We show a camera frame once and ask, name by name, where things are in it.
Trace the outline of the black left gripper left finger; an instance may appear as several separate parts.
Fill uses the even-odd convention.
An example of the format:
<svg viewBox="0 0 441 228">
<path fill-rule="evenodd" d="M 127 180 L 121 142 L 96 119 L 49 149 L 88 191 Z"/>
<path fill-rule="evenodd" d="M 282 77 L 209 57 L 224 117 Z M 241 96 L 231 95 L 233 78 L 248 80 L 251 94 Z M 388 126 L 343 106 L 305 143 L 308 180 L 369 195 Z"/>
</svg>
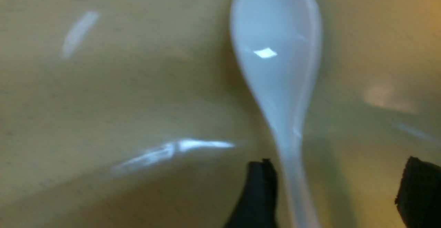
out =
<svg viewBox="0 0 441 228">
<path fill-rule="evenodd" d="M 277 228 L 278 176 L 268 158 L 249 162 L 241 195 L 225 228 Z"/>
</svg>

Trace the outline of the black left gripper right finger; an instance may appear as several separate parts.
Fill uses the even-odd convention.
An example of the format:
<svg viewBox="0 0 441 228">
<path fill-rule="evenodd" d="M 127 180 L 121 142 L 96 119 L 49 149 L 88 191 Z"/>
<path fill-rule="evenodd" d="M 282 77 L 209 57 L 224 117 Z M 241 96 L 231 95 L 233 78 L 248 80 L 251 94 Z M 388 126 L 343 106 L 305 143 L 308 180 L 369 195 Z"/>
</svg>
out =
<svg viewBox="0 0 441 228">
<path fill-rule="evenodd" d="M 409 157 L 395 205 L 406 228 L 441 226 L 441 168 Z"/>
</svg>

